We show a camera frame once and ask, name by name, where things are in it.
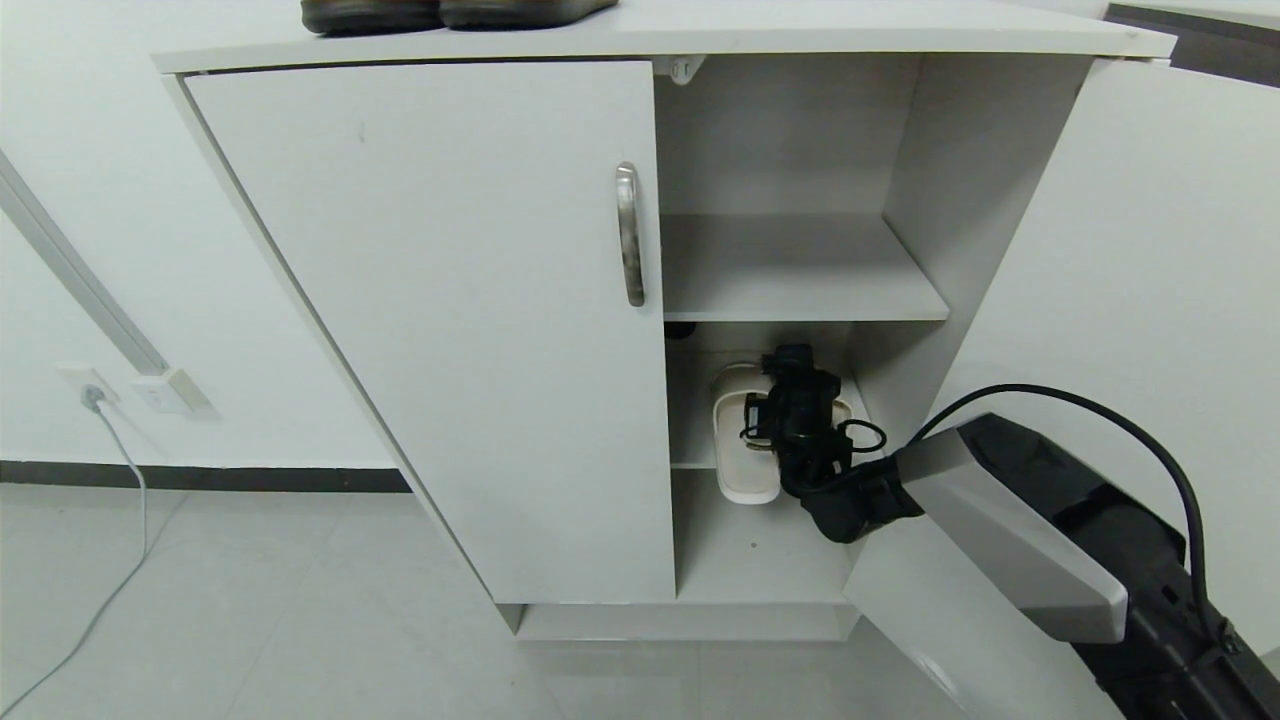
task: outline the cabinet door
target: cabinet door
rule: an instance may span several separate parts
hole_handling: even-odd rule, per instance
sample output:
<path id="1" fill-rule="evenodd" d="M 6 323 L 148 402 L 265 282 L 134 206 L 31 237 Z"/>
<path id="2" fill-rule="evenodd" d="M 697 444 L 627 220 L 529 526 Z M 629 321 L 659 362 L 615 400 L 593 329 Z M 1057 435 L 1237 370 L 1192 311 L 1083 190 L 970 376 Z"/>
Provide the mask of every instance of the cabinet door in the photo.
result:
<path id="1" fill-rule="evenodd" d="M 1034 382 L 1146 427 L 1190 475 L 1210 594 L 1260 653 L 1280 644 L 1277 269 L 1280 90 L 1100 60 L 932 409 Z M 1018 396 L 966 416 L 983 410 L 1043 432 L 1185 530 L 1172 482 L 1105 420 Z M 980 717 L 1116 716 L 1070 648 L 937 528 L 890 530 L 904 537 L 870 538 L 854 601 L 961 705 Z M 908 592 L 948 610 L 913 612 Z"/>
<path id="2" fill-rule="evenodd" d="M 649 64 L 187 83 L 494 600 L 672 600 Z M 639 307 L 622 163 L 639 177 Z"/>

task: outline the open cabinet door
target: open cabinet door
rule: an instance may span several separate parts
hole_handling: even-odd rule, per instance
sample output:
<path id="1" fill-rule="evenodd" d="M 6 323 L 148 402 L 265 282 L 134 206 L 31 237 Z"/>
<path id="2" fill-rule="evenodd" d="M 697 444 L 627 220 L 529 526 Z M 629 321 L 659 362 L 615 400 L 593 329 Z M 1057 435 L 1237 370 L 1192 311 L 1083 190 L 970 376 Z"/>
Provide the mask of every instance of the open cabinet door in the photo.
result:
<path id="1" fill-rule="evenodd" d="M 1098 400 L 1155 434 L 1199 496 L 1215 605 L 1280 644 L 1280 90 L 1100 60 L 933 413 L 1001 382 Z M 1172 482 L 1121 430 L 996 396 L 1185 529 Z M 1115 717 L 1071 650 L 1036 630 L 931 521 L 869 538 L 851 600 L 978 717 Z"/>

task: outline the wall outlet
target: wall outlet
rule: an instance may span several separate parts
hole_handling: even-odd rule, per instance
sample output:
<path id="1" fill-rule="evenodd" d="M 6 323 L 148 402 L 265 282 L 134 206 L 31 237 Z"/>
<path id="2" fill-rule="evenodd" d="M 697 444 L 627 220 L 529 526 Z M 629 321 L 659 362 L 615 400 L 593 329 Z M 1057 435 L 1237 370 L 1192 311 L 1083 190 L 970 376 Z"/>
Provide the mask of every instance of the wall outlet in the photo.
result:
<path id="1" fill-rule="evenodd" d="M 156 413 L 191 415 L 209 404 L 182 368 L 170 368 L 163 375 L 142 375 L 129 380 L 129 384 Z"/>
<path id="2" fill-rule="evenodd" d="M 106 396 L 106 402 L 120 401 L 120 396 L 115 395 L 115 391 L 111 389 L 111 386 L 106 384 L 102 375 L 99 375 L 97 370 L 83 363 L 58 363 L 54 365 L 54 370 L 58 370 L 58 374 L 67 380 L 67 384 L 76 388 L 76 397 L 79 397 L 81 389 L 83 389 L 84 386 L 97 386 L 102 388 L 102 395 Z"/>

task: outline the white slipper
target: white slipper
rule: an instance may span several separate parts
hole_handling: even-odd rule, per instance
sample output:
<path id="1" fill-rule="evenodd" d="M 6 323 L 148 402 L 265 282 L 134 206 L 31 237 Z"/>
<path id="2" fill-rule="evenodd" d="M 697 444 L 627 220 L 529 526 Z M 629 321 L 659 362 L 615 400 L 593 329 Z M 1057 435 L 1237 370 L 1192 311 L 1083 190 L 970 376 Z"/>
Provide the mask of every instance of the white slipper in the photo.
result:
<path id="1" fill-rule="evenodd" d="M 712 383 L 712 428 L 716 438 L 716 480 L 721 493 L 739 505 L 764 505 L 782 492 L 778 462 L 772 452 L 751 450 L 740 433 L 746 427 L 746 398 L 768 395 L 773 378 L 762 374 L 751 363 L 727 365 Z M 842 423 L 854 416 L 854 409 L 837 398 L 832 419 Z"/>

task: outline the cabinet handle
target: cabinet handle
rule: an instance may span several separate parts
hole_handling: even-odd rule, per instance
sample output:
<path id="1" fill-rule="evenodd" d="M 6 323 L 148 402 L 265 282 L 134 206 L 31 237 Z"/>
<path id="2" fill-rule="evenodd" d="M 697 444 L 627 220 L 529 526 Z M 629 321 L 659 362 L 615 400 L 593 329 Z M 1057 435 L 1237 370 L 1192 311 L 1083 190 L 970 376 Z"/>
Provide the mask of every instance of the cabinet handle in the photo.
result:
<path id="1" fill-rule="evenodd" d="M 640 228 L 636 217 L 636 168 L 618 165 L 614 174 L 618 190 L 618 237 L 622 241 L 622 278 L 627 283 L 627 300 L 632 307 L 644 306 L 644 274 L 640 272 Z"/>

